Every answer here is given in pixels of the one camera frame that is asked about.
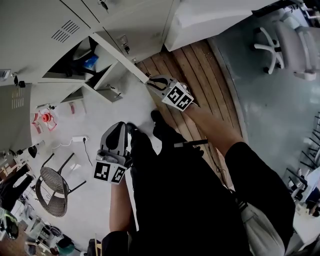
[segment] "metal chair leg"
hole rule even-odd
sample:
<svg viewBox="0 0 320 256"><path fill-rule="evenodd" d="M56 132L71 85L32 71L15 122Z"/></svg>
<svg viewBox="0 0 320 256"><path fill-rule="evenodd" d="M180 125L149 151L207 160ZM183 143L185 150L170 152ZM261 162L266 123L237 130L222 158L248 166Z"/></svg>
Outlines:
<svg viewBox="0 0 320 256"><path fill-rule="evenodd" d="M318 135L316 135L314 132L312 134L320 141L320 138Z"/></svg>
<svg viewBox="0 0 320 256"><path fill-rule="evenodd" d="M309 165L309 164L307 164L307 163L305 163L305 162L300 161L300 163L303 164L303 165L306 166L306 167L309 167L309 168L312 169L312 170L315 169L313 166L311 166L311 165Z"/></svg>
<svg viewBox="0 0 320 256"><path fill-rule="evenodd" d="M320 147L320 144L318 142L316 142L314 139L312 139L312 138L309 138L309 139Z"/></svg>
<svg viewBox="0 0 320 256"><path fill-rule="evenodd" d="M314 166L317 166L317 164L311 159L310 156L308 156L305 152L302 151L302 153L311 161L311 163L314 164Z"/></svg>
<svg viewBox="0 0 320 256"><path fill-rule="evenodd" d="M57 171L58 174L61 175L62 169L65 167L65 165L69 162L69 160L74 156L75 153L72 153L69 158L61 165L60 169Z"/></svg>
<svg viewBox="0 0 320 256"><path fill-rule="evenodd" d="M74 189L70 189L69 194L71 194L73 191L75 191L76 189L80 188L83 184L85 184L87 181L85 180L84 182L82 182L80 185L76 186Z"/></svg>
<svg viewBox="0 0 320 256"><path fill-rule="evenodd" d="M45 164L46 164L47 162L49 162L49 160L50 160L54 155L55 155L55 153L52 153L52 155L50 155L50 157L48 158L48 160L45 161L41 167L44 167Z"/></svg>

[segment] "red object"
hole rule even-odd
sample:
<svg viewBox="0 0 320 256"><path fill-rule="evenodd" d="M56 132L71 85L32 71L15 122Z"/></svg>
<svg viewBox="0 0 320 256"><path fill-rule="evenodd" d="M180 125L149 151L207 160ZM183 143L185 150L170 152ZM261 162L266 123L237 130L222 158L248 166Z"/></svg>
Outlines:
<svg viewBox="0 0 320 256"><path fill-rule="evenodd" d="M42 115L42 121L45 123L50 122L52 115L50 113L45 113Z"/></svg>
<svg viewBox="0 0 320 256"><path fill-rule="evenodd" d="M39 126L39 124L37 122L32 122L31 124L35 127L35 129L38 132L38 134L40 134L42 132L41 129L40 129L40 126Z"/></svg>
<svg viewBox="0 0 320 256"><path fill-rule="evenodd" d="M48 127L48 130L51 132L56 126L57 126L57 123L55 122L55 119L54 119L54 117L49 113L49 112L47 112L47 113L44 113L42 116L41 116L41 118L42 118L42 121L44 122L44 123L46 123L46 125L47 125L47 127ZM53 122L54 123L54 126L52 127L52 128L49 128L49 122Z"/></svg>
<svg viewBox="0 0 320 256"><path fill-rule="evenodd" d="M38 113L35 113L35 114L34 114L33 121L32 121L31 123L35 122L35 121L38 119L38 117L39 117L39 114L38 114Z"/></svg>

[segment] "gray floor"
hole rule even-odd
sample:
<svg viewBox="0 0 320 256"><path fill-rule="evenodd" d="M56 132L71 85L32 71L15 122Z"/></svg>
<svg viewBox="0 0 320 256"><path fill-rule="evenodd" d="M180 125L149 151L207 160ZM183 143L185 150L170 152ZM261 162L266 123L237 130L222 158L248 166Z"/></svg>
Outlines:
<svg viewBox="0 0 320 256"><path fill-rule="evenodd" d="M267 43L253 29L264 27L275 37L272 20L279 15L251 16L214 40L234 82L249 145L282 177L287 167L301 166L301 151L308 148L314 116L320 111L320 77L310 82L286 69L263 72L271 59L265 51L249 49L253 42Z"/></svg>

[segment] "wooden floor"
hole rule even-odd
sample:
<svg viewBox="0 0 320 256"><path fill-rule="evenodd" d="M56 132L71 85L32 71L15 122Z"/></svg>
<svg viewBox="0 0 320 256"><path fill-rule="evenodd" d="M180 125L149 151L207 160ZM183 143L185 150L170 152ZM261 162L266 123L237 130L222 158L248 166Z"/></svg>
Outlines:
<svg viewBox="0 0 320 256"><path fill-rule="evenodd" d="M227 83L218 62L206 40L195 42L172 52L160 52L137 64L144 72L154 75L169 75L179 82L186 83L191 90L195 102L225 123L235 128L240 134L240 125L236 109ZM165 121L180 133L187 141L203 140L206 137L195 123L183 112L161 102L150 91L155 104ZM218 177L228 187L232 185L225 160L220 152L211 144L202 145L203 158L212 167Z"/></svg>

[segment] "blue object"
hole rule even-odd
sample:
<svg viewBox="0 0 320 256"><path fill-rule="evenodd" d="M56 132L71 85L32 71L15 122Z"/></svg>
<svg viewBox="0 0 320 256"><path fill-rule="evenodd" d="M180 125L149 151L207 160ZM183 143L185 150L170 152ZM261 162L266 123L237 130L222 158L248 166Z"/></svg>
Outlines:
<svg viewBox="0 0 320 256"><path fill-rule="evenodd" d="M90 59L87 59L84 62L83 67L87 68L87 69L91 69L94 66L94 64L96 63L98 58L99 57L97 55L93 55Z"/></svg>

